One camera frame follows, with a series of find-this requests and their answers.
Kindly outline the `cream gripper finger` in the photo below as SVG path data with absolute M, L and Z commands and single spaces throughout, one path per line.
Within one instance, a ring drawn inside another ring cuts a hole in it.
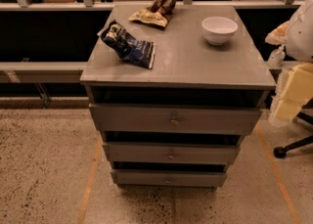
M 312 99 L 313 64 L 284 68 L 278 77 L 269 122 L 276 127 L 288 125 Z

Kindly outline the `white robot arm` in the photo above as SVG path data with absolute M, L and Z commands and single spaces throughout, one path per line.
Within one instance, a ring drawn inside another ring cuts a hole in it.
M 265 42 L 279 45 L 269 62 L 279 65 L 283 49 L 300 62 L 291 70 L 283 70 L 278 78 L 269 121 L 274 126 L 292 122 L 302 108 L 313 99 L 313 0 L 305 0 L 291 18 L 271 31 Z

